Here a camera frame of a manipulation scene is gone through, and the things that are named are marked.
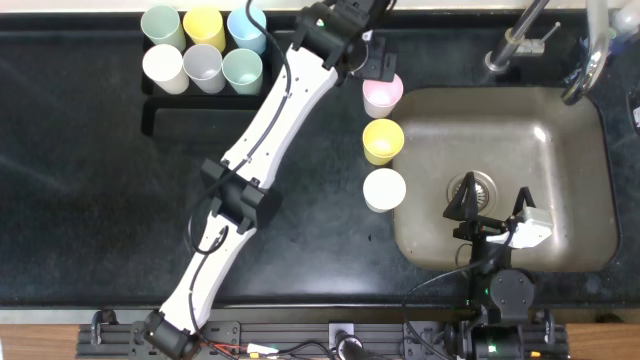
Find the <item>pink cup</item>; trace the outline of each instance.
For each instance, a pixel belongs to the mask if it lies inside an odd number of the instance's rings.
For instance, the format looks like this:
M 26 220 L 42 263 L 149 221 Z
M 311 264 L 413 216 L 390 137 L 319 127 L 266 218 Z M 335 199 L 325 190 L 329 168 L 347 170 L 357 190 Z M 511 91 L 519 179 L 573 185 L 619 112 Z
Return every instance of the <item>pink cup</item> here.
M 381 119 L 391 114 L 393 108 L 402 98 L 404 86 L 402 80 L 395 74 L 390 83 L 365 80 L 362 84 L 364 110 L 374 119 Z

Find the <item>yellow cup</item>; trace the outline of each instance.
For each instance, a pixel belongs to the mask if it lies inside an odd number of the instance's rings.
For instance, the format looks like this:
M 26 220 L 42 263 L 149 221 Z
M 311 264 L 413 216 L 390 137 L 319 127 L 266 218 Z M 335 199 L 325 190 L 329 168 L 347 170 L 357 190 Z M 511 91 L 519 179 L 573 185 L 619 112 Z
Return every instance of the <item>yellow cup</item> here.
M 362 143 L 367 160 L 373 165 L 384 165 L 402 150 L 404 133 L 394 121 L 373 120 L 364 128 Z
M 220 52 L 227 43 L 224 38 L 222 14 L 213 6 L 198 6 L 184 15 L 184 31 L 196 44 L 213 45 Z

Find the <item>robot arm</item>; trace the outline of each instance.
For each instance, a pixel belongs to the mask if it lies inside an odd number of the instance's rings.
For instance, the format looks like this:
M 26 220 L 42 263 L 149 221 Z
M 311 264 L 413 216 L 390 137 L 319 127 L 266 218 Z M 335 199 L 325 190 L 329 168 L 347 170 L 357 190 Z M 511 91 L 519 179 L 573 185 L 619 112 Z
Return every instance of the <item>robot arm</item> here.
M 145 320 L 145 339 L 167 357 L 191 359 L 197 354 L 200 340 L 194 335 L 208 321 L 215 294 L 231 264 L 279 206 L 279 196 L 269 188 L 282 156 L 315 104 L 348 74 L 392 81 L 395 55 L 384 53 L 384 39 L 371 39 L 370 33 L 363 36 L 379 23 L 388 4 L 389 0 L 339 0 L 304 8 L 286 52 L 291 79 L 283 67 L 262 107 L 225 153 L 221 165 L 210 160 L 203 164 L 206 185 L 229 177 L 213 197 L 198 246 L 204 251 L 214 244 L 219 247 L 210 255 L 196 253 L 169 299 Z M 285 94 L 287 101 L 267 132 Z M 229 170 L 236 168 L 235 174 Z

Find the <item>white cup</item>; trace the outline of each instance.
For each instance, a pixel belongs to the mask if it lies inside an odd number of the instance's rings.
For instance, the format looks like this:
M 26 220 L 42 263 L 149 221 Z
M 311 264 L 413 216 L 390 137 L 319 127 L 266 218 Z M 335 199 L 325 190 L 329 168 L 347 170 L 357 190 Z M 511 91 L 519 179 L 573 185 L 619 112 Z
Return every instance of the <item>white cup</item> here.
M 267 28 L 267 17 L 262 10 L 255 6 L 249 7 L 251 17 L 263 28 Z M 239 48 L 262 54 L 267 47 L 267 37 L 257 27 L 253 26 L 247 17 L 246 8 L 235 9 L 227 18 L 227 28 Z
M 262 59 L 249 49 L 235 49 L 222 61 L 222 72 L 240 95 L 257 95 L 262 88 Z
M 189 87 L 189 77 L 182 69 L 182 54 L 171 45 L 156 45 L 142 59 L 142 70 L 169 94 L 181 94 Z
M 383 213 L 402 203 L 407 194 L 407 184 L 397 171 L 378 169 L 364 180 L 362 192 L 369 209 Z
M 154 6 L 140 19 L 142 32 L 156 45 L 167 44 L 184 51 L 187 43 L 180 24 L 180 15 L 169 6 Z
M 209 44 L 194 45 L 184 53 L 184 71 L 191 80 L 207 94 L 224 89 L 226 81 L 222 74 L 222 54 Z
M 402 98 L 404 86 L 397 74 L 390 83 L 365 80 L 362 84 L 364 110 L 374 119 L 386 118 Z

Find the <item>sink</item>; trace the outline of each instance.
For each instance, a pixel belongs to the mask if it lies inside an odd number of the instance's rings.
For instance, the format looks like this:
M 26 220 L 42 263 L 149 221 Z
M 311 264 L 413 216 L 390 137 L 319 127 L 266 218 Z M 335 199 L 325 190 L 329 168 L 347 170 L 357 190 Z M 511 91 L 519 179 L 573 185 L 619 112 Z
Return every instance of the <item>sink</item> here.
M 429 269 L 456 267 L 469 244 L 452 237 L 442 217 L 459 181 L 476 173 L 481 215 L 506 219 L 528 186 L 536 207 L 553 218 L 553 235 L 513 251 L 514 267 L 597 271 L 618 247 L 617 221 L 600 115 L 587 99 L 566 106 L 561 89 L 442 88 L 404 96 L 392 118 L 405 133 L 393 168 L 407 183 L 395 209 L 404 255 Z M 468 263 L 462 247 L 460 264 Z

